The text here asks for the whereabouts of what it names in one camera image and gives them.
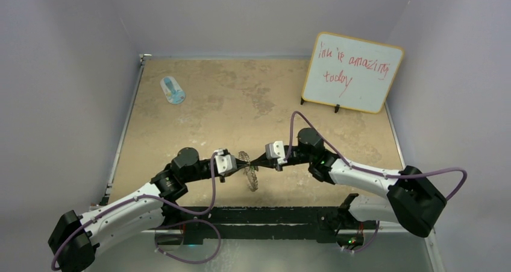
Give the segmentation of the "metal disc with keyrings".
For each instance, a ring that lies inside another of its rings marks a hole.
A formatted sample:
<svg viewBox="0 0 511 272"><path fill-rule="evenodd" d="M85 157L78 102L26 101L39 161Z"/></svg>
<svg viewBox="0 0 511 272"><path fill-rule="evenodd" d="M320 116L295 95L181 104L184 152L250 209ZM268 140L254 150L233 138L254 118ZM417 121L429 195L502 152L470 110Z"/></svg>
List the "metal disc with keyrings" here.
<svg viewBox="0 0 511 272"><path fill-rule="evenodd" d="M242 161L246 161L246 162L251 161L248 153L245 151L239 151L238 156L239 156L239 159ZM256 172L258 170L259 169L256 166L251 166L251 165L248 165L248 166L244 167L244 169L243 169L243 174L246 175L246 177L248 179L248 188L251 192L255 192L259 188L259 183L258 183L258 179L257 179L257 175L256 175Z"/></svg>

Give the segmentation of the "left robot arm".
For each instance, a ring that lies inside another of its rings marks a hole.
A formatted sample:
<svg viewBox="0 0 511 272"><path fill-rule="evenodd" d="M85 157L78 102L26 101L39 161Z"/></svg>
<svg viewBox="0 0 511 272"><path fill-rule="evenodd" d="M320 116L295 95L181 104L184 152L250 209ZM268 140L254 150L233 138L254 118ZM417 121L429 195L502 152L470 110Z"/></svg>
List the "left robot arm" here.
<svg viewBox="0 0 511 272"><path fill-rule="evenodd" d="M245 153L235 156L220 149L200 159L196 149L181 149L162 171L131 194L81 215L73 210L64 213L48 240L54 255L51 270L84 271L102 252L143 230L173 229L182 213L198 221L213 209L216 188L207 208L191 210L176 202L188 192L187 183L211 180L214 185L216 178L223 182L249 166Z"/></svg>

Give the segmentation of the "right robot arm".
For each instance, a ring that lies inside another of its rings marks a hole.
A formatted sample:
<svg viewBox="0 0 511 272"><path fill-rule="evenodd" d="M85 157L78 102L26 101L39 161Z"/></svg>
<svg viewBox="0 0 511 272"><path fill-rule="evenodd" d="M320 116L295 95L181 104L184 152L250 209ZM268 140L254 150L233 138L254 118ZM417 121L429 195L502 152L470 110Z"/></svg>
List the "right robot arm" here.
<svg viewBox="0 0 511 272"><path fill-rule="evenodd" d="M340 209L338 219L344 227L352 228L361 221L387 221L422 238L431 233L447 200L419 169L407 166L402 171L385 171L367 165L356 169L324 144L316 130L303 128L297 145L282 141L267 144L265 153L252 160L251 166L281 171L285 166L306 163L309 173L320 182L372 193L373 197L358 195Z"/></svg>

